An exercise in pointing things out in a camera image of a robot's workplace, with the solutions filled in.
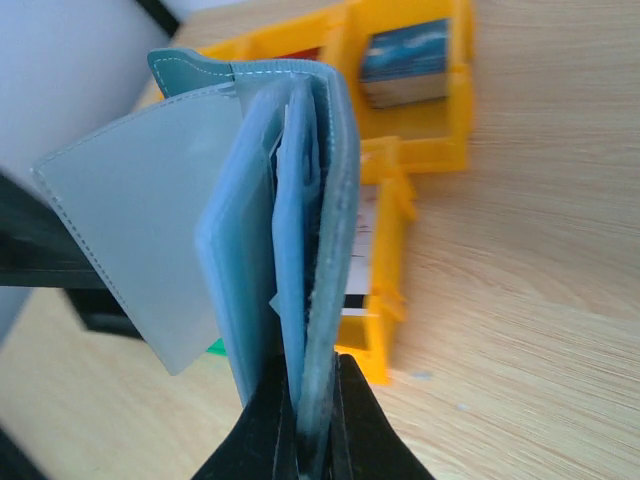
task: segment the wooden surface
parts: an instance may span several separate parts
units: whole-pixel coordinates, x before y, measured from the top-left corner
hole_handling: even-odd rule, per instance
[[[415,178],[409,320],[376,393],[439,480],[637,479],[640,4],[478,3],[472,168]],[[276,18],[255,5],[178,40]],[[170,377],[44,290],[0,385],[0,421],[56,479],[189,478],[240,411],[223,359]]]

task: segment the green object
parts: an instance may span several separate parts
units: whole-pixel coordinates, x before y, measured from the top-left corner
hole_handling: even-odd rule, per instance
[[[219,338],[213,345],[207,348],[208,353],[213,353],[215,355],[222,355],[223,357],[227,356],[227,351],[224,349],[224,342],[221,338]]]

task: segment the blue wallet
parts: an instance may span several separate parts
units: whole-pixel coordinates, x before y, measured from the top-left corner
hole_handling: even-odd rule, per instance
[[[304,476],[324,455],[357,217],[345,81],[307,60],[148,59],[166,100],[34,176],[170,373],[221,335],[246,404],[284,349]]]

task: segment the yellow plastic container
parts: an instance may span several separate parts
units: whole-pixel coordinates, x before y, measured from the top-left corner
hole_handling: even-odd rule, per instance
[[[363,140],[397,136],[398,162],[410,173],[449,172],[467,166],[472,130],[472,0],[347,0],[282,24],[200,50],[220,60],[257,60],[319,49],[317,60],[345,76]],[[372,108],[359,72],[372,35],[449,19],[448,95],[444,99]]]
[[[398,165],[401,142],[383,137],[362,142],[363,185],[377,185],[371,291],[364,316],[343,316],[336,351],[349,353],[372,383],[389,382],[389,356],[396,323],[406,318],[400,294],[407,226],[415,220],[415,191]]]

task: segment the wooden table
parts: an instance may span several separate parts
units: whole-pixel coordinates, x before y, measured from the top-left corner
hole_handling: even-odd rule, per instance
[[[177,43],[325,3],[202,12]],[[479,0],[477,15],[472,168],[414,178],[409,320],[376,393],[439,480],[639,478],[640,3]],[[225,359],[170,377],[45,290],[0,385],[0,421],[59,479],[189,478],[240,411]]]

